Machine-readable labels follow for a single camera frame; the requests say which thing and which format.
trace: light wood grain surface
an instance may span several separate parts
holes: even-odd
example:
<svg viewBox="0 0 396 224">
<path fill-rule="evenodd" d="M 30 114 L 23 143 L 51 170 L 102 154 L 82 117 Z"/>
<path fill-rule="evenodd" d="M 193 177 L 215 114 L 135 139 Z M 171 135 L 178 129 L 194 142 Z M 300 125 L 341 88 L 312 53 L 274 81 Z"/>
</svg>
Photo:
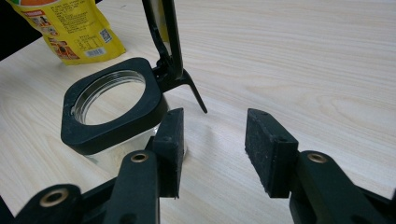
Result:
<svg viewBox="0 0 396 224">
<path fill-rule="evenodd" d="M 60 138 L 63 98 L 77 80 L 132 57 L 158 59 L 139 1 L 99 8 L 127 52 L 63 65 L 42 39 L 0 62 L 0 194 L 15 215 L 40 190 L 82 191 L 110 178 Z M 188 87 L 180 199 L 163 223 L 292 223 L 288 200 L 265 194 L 244 150 L 247 110 L 265 110 L 300 142 L 332 156 L 355 184 L 390 198 L 396 187 L 396 2 L 176 0 Z"/>
</svg>

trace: table surface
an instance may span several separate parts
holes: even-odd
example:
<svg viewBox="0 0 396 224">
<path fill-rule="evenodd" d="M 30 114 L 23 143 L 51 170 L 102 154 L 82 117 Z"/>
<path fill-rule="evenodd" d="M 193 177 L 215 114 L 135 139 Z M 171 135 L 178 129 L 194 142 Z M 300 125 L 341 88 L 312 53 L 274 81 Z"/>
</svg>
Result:
<svg viewBox="0 0 396 224">
<path fill-rule="evenodd" d="M 63 98 L 82 77 L 158 54 L 139 1 L 98 5 L 127 52 L 63 65 L 42 39 L 0 62 L 0 194 L 15 215 L 40 190 L 83 192 L 111 175 L 60 138 Z M 166 93 L 184 107 L 180 199 L 161 199 L 163 223 L 292 223 L 245 153 L 248 108 L 271 113 L 299 150 L 333 157 L 351 180 L 390 198 L 396 187 L 395 1 L 176 0 L 184 67 L 201 93 Z"/>
</svg>

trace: black mechanical arm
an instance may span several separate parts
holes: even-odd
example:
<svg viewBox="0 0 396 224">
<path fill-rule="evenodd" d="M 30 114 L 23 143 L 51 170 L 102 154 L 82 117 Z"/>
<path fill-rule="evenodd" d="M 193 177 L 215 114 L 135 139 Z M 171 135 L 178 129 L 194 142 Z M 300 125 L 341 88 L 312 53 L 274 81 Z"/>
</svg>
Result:
<svg viewBox="0 0 396 224">
<path fill-rule="evenodd" d="M 388 200 L 359 188 L 330 156 L 299 152 L 297 140 L 270 114 L 248 110 L 245 146 L 270 198 L 291 193 L 294 223 L 396 223 L 396 193 Z"/>
<path fill-rule="evenodd" d="M 74 185 L 49 187 L 15 218 L 3 202 L 0 223 L 160 223 L 159 198 L 178 198 L 183 155 L 180 108 L 167 113 L 144 150 L 124 157 L 116 178 L 83 194 Z"/>
</svg>

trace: black metal clamp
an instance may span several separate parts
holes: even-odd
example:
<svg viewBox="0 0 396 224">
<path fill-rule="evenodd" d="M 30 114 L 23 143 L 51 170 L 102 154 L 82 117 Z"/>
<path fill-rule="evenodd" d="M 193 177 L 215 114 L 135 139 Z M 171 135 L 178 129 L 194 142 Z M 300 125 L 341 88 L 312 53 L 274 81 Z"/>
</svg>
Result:
<svg viewBox="0 0 396 224">
<path fill-rule="evenodd" d="M 246 152 L 270 198 L 289 198 L 294 223 L 396 223 L 392 200 L 355 186 L 337 163 L 297 140 L 270 114 L 247 112 Z"/>
</svg>

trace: snack bag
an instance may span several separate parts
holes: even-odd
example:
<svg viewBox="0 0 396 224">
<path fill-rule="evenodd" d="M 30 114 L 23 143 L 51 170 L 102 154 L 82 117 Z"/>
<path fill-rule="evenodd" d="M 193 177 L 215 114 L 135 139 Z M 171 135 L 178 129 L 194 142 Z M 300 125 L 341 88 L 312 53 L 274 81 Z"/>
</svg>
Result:
<svg viewBox="0 0 396 224">
<path fill-rule="evenodd" d="M 124 46 L 94 0 L 7 0 L 65 64 L 98 63 Z"/>
</svg>

